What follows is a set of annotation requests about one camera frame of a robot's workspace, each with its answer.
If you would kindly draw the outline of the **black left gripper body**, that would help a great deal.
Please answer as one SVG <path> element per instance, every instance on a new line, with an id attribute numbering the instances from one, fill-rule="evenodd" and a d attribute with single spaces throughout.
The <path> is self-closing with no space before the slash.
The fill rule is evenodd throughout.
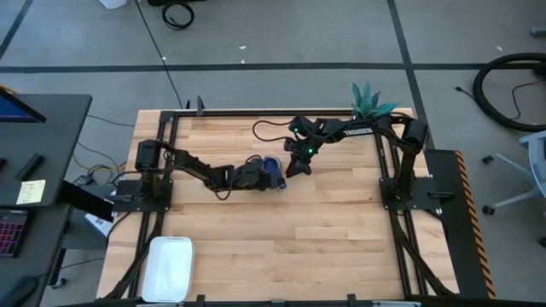
<path id="1" fill-rule="evenodd" d="M 263 166 L 258 164 L 258 157 L 260 156 L 251 156 L 243 165 L 234 169 L 232 173 L 234 189 L 265 190 L 267 188 L 266 175 Z"/>

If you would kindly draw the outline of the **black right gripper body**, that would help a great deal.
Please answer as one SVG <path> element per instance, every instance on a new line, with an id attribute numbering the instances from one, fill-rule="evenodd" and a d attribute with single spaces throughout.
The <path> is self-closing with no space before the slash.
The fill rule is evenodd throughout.
<path id="1" fill-rule="evenodd" d="M 322 141 L 316 138 L 293 139 L 288 138 L 284 142 L 284 150 L 290 153 L 292 162 L 302 162 L 309 164 L 311 158 L 318 153 L 322 146 Z"/>

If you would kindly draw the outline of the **dark blue measuring cup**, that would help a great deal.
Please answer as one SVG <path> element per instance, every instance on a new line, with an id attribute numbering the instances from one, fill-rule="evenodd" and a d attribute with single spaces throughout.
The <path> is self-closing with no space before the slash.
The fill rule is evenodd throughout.
<path id="1" fill-rule="evenodd" d="M 266 156 L 264 157 L 263 170 L 268 174 L 275 175 L 279 178 L 280 184 L 278 191 L 283 191 L 287 184 L 282 173 L 282 162 L 276 157 Z"/>

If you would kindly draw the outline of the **white plastic basket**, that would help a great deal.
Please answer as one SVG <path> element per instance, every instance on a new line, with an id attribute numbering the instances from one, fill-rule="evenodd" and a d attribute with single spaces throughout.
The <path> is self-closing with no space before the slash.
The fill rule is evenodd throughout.
<path id="1" fill-rule="evenodd" d="M 142 299 L 148 303 L 182 303 L 193 280 L 195 246 L 188 237 L 159 236 L 152 239 Z"/>

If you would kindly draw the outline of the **green plant in white pot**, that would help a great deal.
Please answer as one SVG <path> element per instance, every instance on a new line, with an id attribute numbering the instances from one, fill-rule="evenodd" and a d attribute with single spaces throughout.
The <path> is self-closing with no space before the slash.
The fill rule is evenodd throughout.
<path id="1" fill-rule="evenodd" d="M 357 84 L 351 85 L 351 91 L 354 97 L 351 114 L 358 119 L 372 119 L 383 115 L 388 115 L 396 107 L 394 102 L 379 103 L 380 91 L 371 93 L 371 85 L 367 82 L 362 89 Z"/>

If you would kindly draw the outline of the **black clamp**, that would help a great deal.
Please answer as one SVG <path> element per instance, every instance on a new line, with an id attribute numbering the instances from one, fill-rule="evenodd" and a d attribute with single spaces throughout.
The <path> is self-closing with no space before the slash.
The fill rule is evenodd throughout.
<path id="1" fill-rule="evenodd" d="M 192 110 L 192 102 L 190 99 L 188 99 L 186 101 L 186 104 L 185 104 L 185 107 L 184 107 L 185 110 Z M 201 117 L 203 114 L 204 114 L 204 110 L 206 109 L 205 105 L 204 105 L 204 102 L 201 98 L 201 96 L 197 96 L 196 97 L 196 104 L 195 104 L 195 108 L 193 109 L 195 111 L 195 115 L 197 117 Z"/>

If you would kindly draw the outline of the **black hazard-striped platform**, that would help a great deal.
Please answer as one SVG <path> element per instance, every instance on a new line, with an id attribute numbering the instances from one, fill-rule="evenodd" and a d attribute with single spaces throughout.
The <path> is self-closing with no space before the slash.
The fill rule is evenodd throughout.
<path id="1" fill-rule="evenodd" d="M 459 293 L 469 298 L 495 299 L 496 291 L 479 225 L 464 158 L 456 150 L 425 152 L 437 189 L 453 196 L 442 199 L 440 215 Z"/>

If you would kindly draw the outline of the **black desk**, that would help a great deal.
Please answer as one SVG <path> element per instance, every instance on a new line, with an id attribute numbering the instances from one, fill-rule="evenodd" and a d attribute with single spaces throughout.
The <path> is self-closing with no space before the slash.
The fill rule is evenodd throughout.
<path id="1" fill-rule="evenodd" d="M 47 120 L 45 123 L 0 122 L 0 158 L 7 160 L 0 170 L 0 208 L 27 209 L 30 215 L 19 255 L 0 258 L 0 287 L 9 286 L 23 276 L 37 276 L 36 300 L 40 304 L 72 213 L 72 207 L 59 203 L 57 197 L 92 96 L 21 94 L 19 98 Z M 27 181 L 46 181 L 43 198 L 37 204 L 18 206 L 22 182 L 15 176 L 34 154 L 43 155 L 44 162 Z"/>

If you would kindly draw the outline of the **yellow sticky note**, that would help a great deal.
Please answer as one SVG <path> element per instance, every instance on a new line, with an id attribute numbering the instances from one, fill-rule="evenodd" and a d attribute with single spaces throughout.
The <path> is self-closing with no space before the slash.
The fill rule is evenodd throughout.
<path id="1" fill-rule="evenodd" d="M 16 204 L 18 206 L 37 204 L 42 201 L 46 181 L 44 179 L 21 183 Z"/>

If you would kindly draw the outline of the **black remote control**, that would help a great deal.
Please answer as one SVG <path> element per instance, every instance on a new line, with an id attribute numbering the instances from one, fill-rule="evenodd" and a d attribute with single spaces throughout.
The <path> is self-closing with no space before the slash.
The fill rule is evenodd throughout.
<path id="1" fill-rule="evenodd" d="M 15 176 L 15 179 L 20 182 L 26 181 L 43 162 L 44 156 L 39 153 L 35 153 L 19 170 Z"/>

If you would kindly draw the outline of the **grey office chair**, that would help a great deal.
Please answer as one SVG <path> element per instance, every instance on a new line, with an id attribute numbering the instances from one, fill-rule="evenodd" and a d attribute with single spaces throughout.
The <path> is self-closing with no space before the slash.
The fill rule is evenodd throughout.
<path id="1" fill-rule="evenodd" d="M 504 164 L 517 170 L 519 175 L 527 180 L 533 188 L 528 192 L 497 202 L 494 205 L 483 206 L 482 212 L 485 215 L 492 216 L 496 209 L 513 205 L 523 200 L 537 197 L 542 197 L 546 200 L 546 130 L 521 137 L 519 145 L 527 151 L 528 168 L 517 164 L 500 153 L 487 155 L 481 161 L 485 165 L 496 160 L 502 161 Z"/>

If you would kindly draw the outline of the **laptop screen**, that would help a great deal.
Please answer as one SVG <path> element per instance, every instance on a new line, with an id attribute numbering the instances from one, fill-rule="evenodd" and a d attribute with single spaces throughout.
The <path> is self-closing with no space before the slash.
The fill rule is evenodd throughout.
<path id="1" fill-rule="evenodd" d="M 46 118 L 8 91 L 0 89 L 0 122 L 45 123 Z"/>

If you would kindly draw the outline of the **backlit keyboard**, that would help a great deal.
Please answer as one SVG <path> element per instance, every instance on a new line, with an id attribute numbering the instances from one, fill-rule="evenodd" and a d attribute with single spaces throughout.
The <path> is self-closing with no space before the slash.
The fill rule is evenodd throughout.
<path id="1" fill-rule="evenodd" d="M 16 258 L 26 231 L 28 211 L 0 208 L 0 258 Z"/>

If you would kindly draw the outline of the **black rounded pad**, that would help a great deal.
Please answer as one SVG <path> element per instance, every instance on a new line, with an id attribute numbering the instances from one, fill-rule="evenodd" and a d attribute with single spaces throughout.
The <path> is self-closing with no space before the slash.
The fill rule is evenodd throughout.
<path id="1" fill-rule="evenodd" d="M 13 284 L 0 287 L 0 307 L 37 307 L 37 276 L 23 276 Z"/>

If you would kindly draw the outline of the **black metal table frame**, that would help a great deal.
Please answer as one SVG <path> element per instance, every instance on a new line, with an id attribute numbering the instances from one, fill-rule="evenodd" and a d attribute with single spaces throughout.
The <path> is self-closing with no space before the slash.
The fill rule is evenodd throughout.
<path id="1" fill-rule="evenodd" d="M 293 115 L 227 112 L 183 115 L 175 146 L 211 166 L 238 166 L 254 154 L 288 164 L 283 141 L 261 142 L 252 126 L 260 119 L 286 122 Z M 232 192 L 226 201 L 202 181 L 172 173 L 173 201 L 162 234 L 194 242 L 187 300 L 199 294 L 208 301 L 339 300 L 350 293 L 360 299 L 403 298 L 390 218 L 380 202 L 374 137 L 324 145 L 311 169 L 310 176 L 288 179 L 281 192 Z M 411 213 L 421 256 L 458 293 L 441 222 L 423 211 Z M 111 235 L 97 298 L 110 293 L 132 263 L 141 220 L 141 213 L 132 213 Z"/>

